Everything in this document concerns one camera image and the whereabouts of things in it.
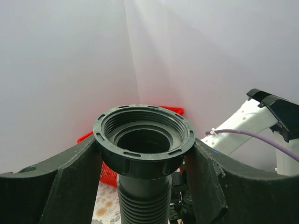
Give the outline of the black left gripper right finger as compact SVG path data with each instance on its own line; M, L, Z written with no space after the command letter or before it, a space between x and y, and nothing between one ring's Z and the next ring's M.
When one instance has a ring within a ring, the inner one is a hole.
M185 158L199 224L296 224L299 178L259 170L200 140Z

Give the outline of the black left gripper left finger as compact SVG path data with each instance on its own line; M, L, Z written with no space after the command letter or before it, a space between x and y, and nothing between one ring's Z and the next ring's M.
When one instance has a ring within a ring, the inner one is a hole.
M102 158L96 139L0 175L2 224L90 224Z

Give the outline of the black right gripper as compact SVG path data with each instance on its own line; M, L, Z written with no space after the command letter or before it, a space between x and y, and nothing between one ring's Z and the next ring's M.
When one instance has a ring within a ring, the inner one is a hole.
M171 179L171 203L168 210L170 224L194 224L195 213L186 172L174 172Z

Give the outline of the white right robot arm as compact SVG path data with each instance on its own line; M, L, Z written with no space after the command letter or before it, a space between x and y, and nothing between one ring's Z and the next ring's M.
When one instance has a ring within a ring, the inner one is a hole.
M296 224L299 221L299 106L252 89L229 119L195 141L172 176L172 224ZM267 172L230 155L250 138L276 149Z

